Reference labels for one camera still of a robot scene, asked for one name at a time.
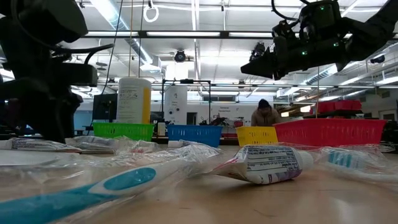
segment toothpaste tube cap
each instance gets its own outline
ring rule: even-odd
[[[313,157],[311,154],[304,152],[304,151],[299,151],[301,160],[303,161],[303,170],[307,169],[312,169],[313,167]]]

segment toothbrush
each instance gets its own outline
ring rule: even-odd
[[[138,167],[95,184],[0,202],[0,223],[47,223],[123,196],[137,195],[188,165],[182,159]]]

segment plastic basket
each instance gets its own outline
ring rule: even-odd
[[[386,120],[304,119],[275,124],[279,142],[307,146],[379,144]]]
[[[248,144],[272,144],[278,142],[274,127],[240,127],[236,129],[239,146]]]
[[[126,136],[132,140],[152,141],[154,125],[123,124],[123,123],[93,123],[94,135],[104,138]]]
[[[169,141],[195,141],[211,147],[220,145],[222,126],[168,125]]]

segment green basket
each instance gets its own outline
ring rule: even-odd
[[[126,136],[132,140],[152,141],[153,124],[93,123],[94,135],[104,138]]]

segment yellow basket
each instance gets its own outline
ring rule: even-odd
[[[248,144],[272,144],[278,142],[274,127],[240,127],[236,129],[239,146]]]

